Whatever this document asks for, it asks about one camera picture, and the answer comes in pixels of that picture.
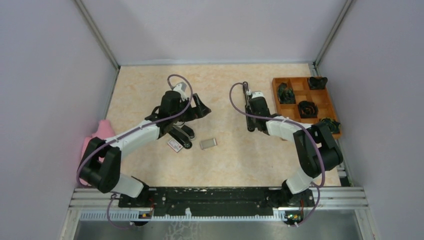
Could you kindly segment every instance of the pink cloth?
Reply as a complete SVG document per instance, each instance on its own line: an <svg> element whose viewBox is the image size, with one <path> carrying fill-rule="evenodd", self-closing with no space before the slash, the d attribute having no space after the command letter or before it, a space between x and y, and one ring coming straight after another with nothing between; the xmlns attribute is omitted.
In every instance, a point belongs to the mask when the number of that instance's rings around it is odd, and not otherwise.
<svg viewBox="0 0 424 240"><path fill-rule="evenodd" d="M90 140L98 137L99 139L107 139L110 137L115 136L115 131L112 129L111 122L107 119L100 120L98 123L98 128L95 133L93 133L91 136L88 136L84 139L84 144L82 145L82 154L81 158L84 155L84 152L86 151L87 145L89 144ZM80 179L81 183L84 185L87 185L87 182Z"/></svg>

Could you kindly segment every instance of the small card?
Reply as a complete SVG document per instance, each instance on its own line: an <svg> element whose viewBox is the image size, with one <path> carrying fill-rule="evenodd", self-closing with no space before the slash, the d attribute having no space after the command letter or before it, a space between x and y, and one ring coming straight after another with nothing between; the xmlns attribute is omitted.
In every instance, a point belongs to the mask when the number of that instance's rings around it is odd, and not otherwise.
<svg viewBox="0 0 424 240"><path fill-rule="evenodd" d="M217 145L217 140L215 138L203 140L200 142L200 148L202 150L215 147Z"/></svg>
<svg viewBox="0 0 424 240"><path fill-rule="evenodd" d="M171 138L171 140L168 141L168 145L176 152L178 153L181 149L183 149L183 145L181 145L177 140Z"/></svg>

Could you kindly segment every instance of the lavender wall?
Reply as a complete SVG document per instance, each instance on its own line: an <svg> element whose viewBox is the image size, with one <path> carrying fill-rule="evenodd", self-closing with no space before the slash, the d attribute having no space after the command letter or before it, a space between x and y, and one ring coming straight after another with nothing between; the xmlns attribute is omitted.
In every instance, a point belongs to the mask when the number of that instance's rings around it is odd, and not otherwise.
<svg viewBox="0 0 424 240"><path fill-rule="evenodd" d="M115 70L71 0L0 12L0 239L57 239Z"/></svg>
<svg viewBox="0 0 424 240"><path fill-rule="evenodd" d="M345 0L84 0L121 65L312 61Z"/></svg>
<svg viewBox="0 0 424 240"><path fill-rule="evenodd" d="M381 239L422 239L424 1L357 1L320 70Z"/></svg>

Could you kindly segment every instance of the beige marble surface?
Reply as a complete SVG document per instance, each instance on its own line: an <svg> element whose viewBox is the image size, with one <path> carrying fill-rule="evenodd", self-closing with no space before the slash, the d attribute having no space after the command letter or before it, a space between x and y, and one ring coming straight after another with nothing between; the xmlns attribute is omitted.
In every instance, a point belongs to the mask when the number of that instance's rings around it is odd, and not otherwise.
<svg viewBox="0 0 424 240"><path fill-rule="evenodd" d="M175 153L166 135L126 157L123 173L151 186L280 186L300 166L294 143L247 131L245 116L230 104L229 90L233 83L247 81L253 91L264 93L275 113L272 79L310 76L307 64L123 66L107 115L117 134L139 124L160 104L170 74L185 76L212 113L187 123L196 133L191 149ZM241 86L233 99L243 109ZM210 138L216 138L217 146L201 150L199 142ZM340 185L336 169L327 172L325 183Z"/></svg>

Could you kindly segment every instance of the wooden tray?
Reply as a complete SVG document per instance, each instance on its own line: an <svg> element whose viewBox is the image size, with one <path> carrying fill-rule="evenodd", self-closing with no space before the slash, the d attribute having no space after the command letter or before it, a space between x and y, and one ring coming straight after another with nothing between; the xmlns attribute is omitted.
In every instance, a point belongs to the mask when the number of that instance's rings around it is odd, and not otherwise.
<svg viewBox="0 0 424 240"><path fill-rule="evenodd" d="M294 121L305 124L316 124L323 118L332 118L338 122L339 120L337 119L327 88L324 90L311 90L309 89L308 79L309 77L276 77L272 80L272 91L274 93L276 112L284 117L289 117ZM294 99L296 100L295 104L280 103L277 89L282 83L287 84L288 88L293 89ZM315 103L318 107L318 115L316 118L301 118L298 109L298 103L301 101ZM341 136L342 130L340 130L340 133L333 134L334 139L338 139Z"/></svg>

